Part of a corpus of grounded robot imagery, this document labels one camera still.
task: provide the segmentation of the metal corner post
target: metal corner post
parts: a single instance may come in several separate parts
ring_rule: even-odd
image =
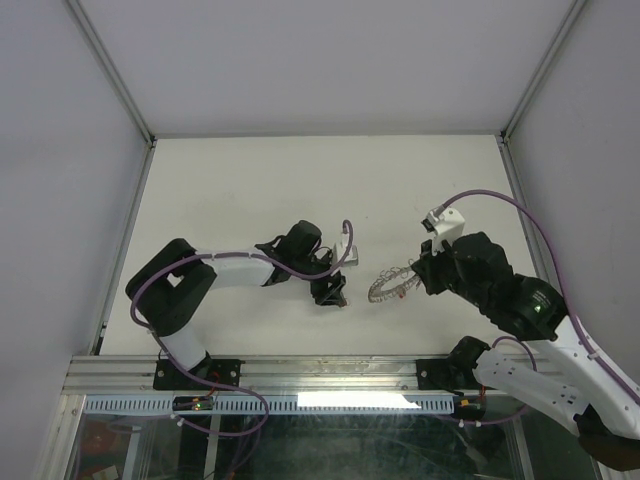
[[[91,52],[94,55],[94,58],[98,62],[100,68],[104,72],[107,80],[111,84],[114,93],[122,103],[122,106],[129,114],[131,121],[136,125],[140,134],[144,138],[147,145],[152,145],[155,137],[151,130],[149,129],[149,125],[145,121],[140,109],[136,105],[127,85],[124,83],[122,76],[118,72],[109,52],[107,51],[104,43],[100,39],[97,30],[93,26],[89,15],[87,15],[86,10],[82,6],[80,0],[64,0],[65,4],[68,7],[68,11],[83,34],[87,45],[91,49]]]
[[[542,59],[538,63],[538,66],[534,70],[534,73],[529,80],[527,87],[518,100],[518,104],[516,105],[516,108],[514,109],[511,117],[509,118],[509,121],[507,122],[507,125],[504,128],[503,137],[506,143],[509,142],[509,138],[511,137],[511,135],[513,135],[513,132],[520,123],[520,120],[522,120],[522,117],[527,112],[527,109],[531,105],[533,98],[538,93],[544,80],[553,69],[556,60],[561,53],[562,46],[565,44],[567,38],[569,38],[569,35],[573,31],[573,27],[576,25],[576,22],[589,3],[590,0],[573,0],[573,2],[571,3],[569,10],[567,10],[567,13],[562,19],[562,22],[560,22],[558,30],[553,36],[553,39],[551,40],[551,43],[542,56]]]
[[[526,193],[522,187],[521,176],[518,172],[517,165],[511,156],[509,146],[500,136],[497,136],[496,140],[498,142],[498,149],[502,156],[502,162],[507,173],[507,179],[509,180],[509,186],[511,187],[513,198],[522,205],[528,206],[529,203],[527,202]],[[522,223],[522,229],[524,230],[524,236],[527,240],[527,246],[529,247],[529,253],[531,254],[536,275],[543,280],[551,281],[555,274],[553,273],[553,270],[549,269],[549,264],[545,260],[547,258],[546,250],[543,249],[536,227],[533,225],[531,220],[521,212],[518,212],[518,216]]]
[[[87,353],[90,354],[95,355],[100,350],[100,345],[102,343],[107,321],[109,320],[109,315],[111,314],[111,307],[113,306],[116,290],[118,288],[118,282],[124,266],[124,260],[127,256],[129,242],[133,235],[133,227],[136,223],[138,210],[140,209],[140,203],[142,202],[142,194],[147,183],[155,150],[156,141],[154,140],[151,145],[147,146],[144,160],[141,162],[140,169],[136,175],[137,181],[129,203],[129,208],[127,209],[122,235],[110,270],[109,283],[98,302],[99,310],[96,314],[97,323],[94,326],[95,333],[87,351]]]

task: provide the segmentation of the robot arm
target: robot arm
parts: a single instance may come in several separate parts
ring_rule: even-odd
[[[562,296],[541,279],[514,274],[502,247],[484,233],[462,236],[464,218],[457,210],[430,212],[423,225],[435,238],[422,244],[411,268],[427,294],[448,290],[469,301],[500,330],[554,363],[568,383],[517,365],[473,337],[463,338],[449,355],[452,372],[471,372],[478,383],[548,415],[601,463],[617,470],[640,468],[640,406],[586,350]],[[596,355],[640,392],[585,335]]]
[[[134,300],[142,285],[162,269],[181,259],[203,256],[154,281],[140,296],[135,307],[179,364],[194,375],[204,376],[209,369],[210,357],[190,322],[193,314],[210,290],[238,286],[268,287],[291,277],[269,260],[312,276],[310,293],[317,305],[346,305],[342,294],[345,277],[340,270],[327,274],[334,258],[344,248],[344,242],[336,244],[333,250],[328,250],[318,258],[316,252],[321,235],[315,225],[302,220],[287,235],[233,252],[196,250],[186,240],[175,239],[129,281],[125,291]],[[348,259],[352,264],[357,262],[355,250],[351,250]]]

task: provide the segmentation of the gray wall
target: gray wall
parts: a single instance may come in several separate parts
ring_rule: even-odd
[[[640,382],[640,2],[594,0],[512,144],[594,338]]]
[[[83,0],[158,136],[497,132],[570,0]]]
[[[144,145],[61,0],[3,2],[0,65],[0,477],[26,479]]]

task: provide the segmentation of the enclosure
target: enclosure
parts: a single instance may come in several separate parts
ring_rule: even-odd
[[[3,13],[7,478],[630,478],[538,412],[511,419],[520,404],[500,391],[487,415],[509,421],[443,420],[456,397],[425,389],[419,362],[500,331],[453,295],[367,292],[419,257],[430,209],[464,190],[507,194],[553,238],[589,331],[640,379],[636,2],[56,0]],[[510,205],[456,208],[515,271],[556,281]],[[154,387],[159,347],[124,286],[173,238],[242,249],[303,219],[329,247],[352,222],[348,305],[319,307],[295,280],[209,293],[198,338],[272,415],[259,443],[176,428],[176,399],[203,393]],[[335,390],[420,408],[297,403]],[[241,398],[189,418],[250,428],[263,410]]]

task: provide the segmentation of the white tabletop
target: white tabletop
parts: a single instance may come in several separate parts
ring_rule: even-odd
[[[418,257],[429,238],[420,225],[428,210],[470,188],[510,193],[492,136],[160,140],[101,353],[158,352],[130,320],[124,286],[167,242],[245,248],[301,219],[316,224],[329,246],[342,219],[353,222],[360,264],[343,271],[350,305],[316,306],[308,283],[297,279],[210,292],[192,320],[210,353],[437,354],[464,335],[490,341],[497,328],[448,292],[429,297],[421,287],[403,300],[367,301],[381,270]],[[515,271],[533,275],[513,207],[481,197],[456,207],[466,233],[485,231]]]

